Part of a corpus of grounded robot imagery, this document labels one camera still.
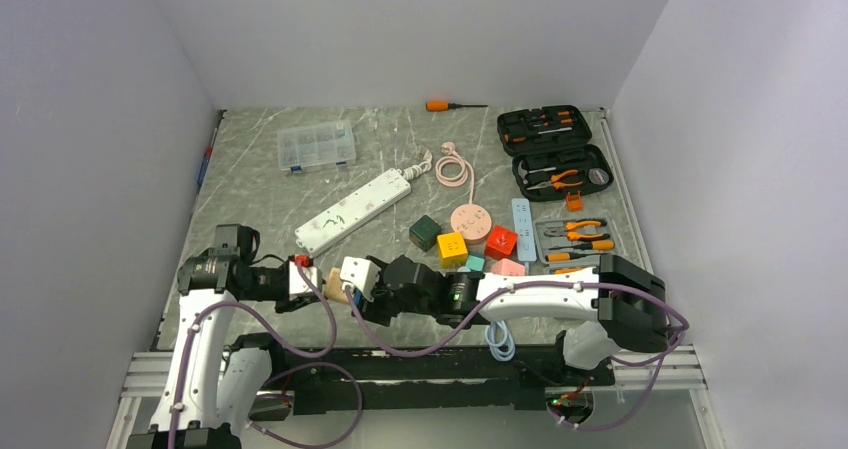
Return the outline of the dark green cube adapter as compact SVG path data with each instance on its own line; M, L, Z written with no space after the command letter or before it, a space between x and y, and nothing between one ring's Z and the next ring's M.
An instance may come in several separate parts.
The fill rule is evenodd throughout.
M408 231L410 241L423 252L428 252L436 245L441 233L440 224L428 215L421 216Z

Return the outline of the white long power strip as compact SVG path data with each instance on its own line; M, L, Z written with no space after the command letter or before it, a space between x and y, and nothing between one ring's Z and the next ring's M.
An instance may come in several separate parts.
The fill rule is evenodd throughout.
M411 193L399 169L389 169L294 231L300 249L316 257Z

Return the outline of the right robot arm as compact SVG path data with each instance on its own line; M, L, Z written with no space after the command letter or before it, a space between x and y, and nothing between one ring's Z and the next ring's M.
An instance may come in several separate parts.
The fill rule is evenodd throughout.
M595 266L570 273L522 276L442 273L406 256L389 263L348 257L339 284L371 341L403 358L432 354L472 325L524 318L572 321L574 328L565 331L550 360L553 375L564 384L578 382L622 350L659 360L690 327L668 304L661 279L617 255L603 255ZM394 348L372 327L388 326L400 314L429 316L450 331L423 349Z

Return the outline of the yellow cube adapter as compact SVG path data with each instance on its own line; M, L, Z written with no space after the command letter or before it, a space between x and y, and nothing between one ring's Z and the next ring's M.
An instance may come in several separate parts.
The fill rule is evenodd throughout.
M465 239L460 232L438 235L437 248L441 267L445 269L463 266L469 256Z

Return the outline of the grey tool case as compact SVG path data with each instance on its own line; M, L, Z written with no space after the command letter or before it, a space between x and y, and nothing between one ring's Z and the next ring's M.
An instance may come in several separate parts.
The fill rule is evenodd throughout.
M614 225L604 218L538 218L535 246L544 274L566 274L596 267L617 250Z

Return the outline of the pink cube socket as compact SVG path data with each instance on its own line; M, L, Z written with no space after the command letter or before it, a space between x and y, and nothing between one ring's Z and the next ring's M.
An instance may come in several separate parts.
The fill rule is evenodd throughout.
M504 258L495 262L490 272L496 275L520 277L527 274L527 269L523 263Z

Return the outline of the pink round socket base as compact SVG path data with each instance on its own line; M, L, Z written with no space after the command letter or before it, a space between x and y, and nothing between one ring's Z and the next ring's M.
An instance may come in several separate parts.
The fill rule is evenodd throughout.
M484 243L488 238L493 221L490 213L477 204L467 203L453 210L451 228L459 232L470 245Z

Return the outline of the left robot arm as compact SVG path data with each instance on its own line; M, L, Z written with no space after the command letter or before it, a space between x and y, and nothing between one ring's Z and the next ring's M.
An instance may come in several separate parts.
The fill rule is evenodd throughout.
M225 345L235 311L272 302L278 312L322 300L323 278L307 255L260 266L260 234L240 224L219 225L213 245L188 258L177 273L179 334L159 403L146 431L130 448L238 448L261 388L287 375L287 348L270 332Z

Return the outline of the white plug with cord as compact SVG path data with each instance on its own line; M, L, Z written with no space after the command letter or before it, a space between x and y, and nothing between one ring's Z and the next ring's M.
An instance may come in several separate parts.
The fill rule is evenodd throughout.
M421 154L421 161L417 164L408 166L402 170L402 176L406 181L414 181L423 174L432 169L433 155L429 149L425 149Z

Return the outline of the red cube adapter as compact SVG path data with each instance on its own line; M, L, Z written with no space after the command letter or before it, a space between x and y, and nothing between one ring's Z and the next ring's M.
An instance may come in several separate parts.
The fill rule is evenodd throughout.
M509 259L516 249L518 233L502 225L494 225L485 242L484 254L499 261Z

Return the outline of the light blue power strip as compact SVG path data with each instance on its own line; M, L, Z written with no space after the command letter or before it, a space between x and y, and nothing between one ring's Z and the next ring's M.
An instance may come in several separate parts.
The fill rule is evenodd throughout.
M511 207L514 231L518 235L516 242L517 259L521 263L529 265L537 261L530 201L526 198L513 198Z

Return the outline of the orange cube adapter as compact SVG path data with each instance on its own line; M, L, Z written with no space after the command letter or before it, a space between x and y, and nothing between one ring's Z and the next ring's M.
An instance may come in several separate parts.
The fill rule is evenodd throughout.
M346 296L341 279L341 271L339 267L333 267L325 276L323 295L328 301L339 304L349 304L349 299Z

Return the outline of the black tool case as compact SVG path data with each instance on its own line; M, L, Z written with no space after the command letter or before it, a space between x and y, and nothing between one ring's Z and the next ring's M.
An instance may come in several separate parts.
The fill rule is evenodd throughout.
M500 114L496 123L502 147L512 158L514 179L528 200L549 202L568 196L587 196L612 186L613 171L602 150L591 143L592 131L577 107L521 109ZM581 172L583 185L561 190L526 190L569 169Z

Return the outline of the teal cube adapter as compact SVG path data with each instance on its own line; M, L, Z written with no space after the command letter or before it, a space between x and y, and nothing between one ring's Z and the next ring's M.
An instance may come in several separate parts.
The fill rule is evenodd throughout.
M482 253L471 252L464 264L471 271L483 272L486 265L486 256Z

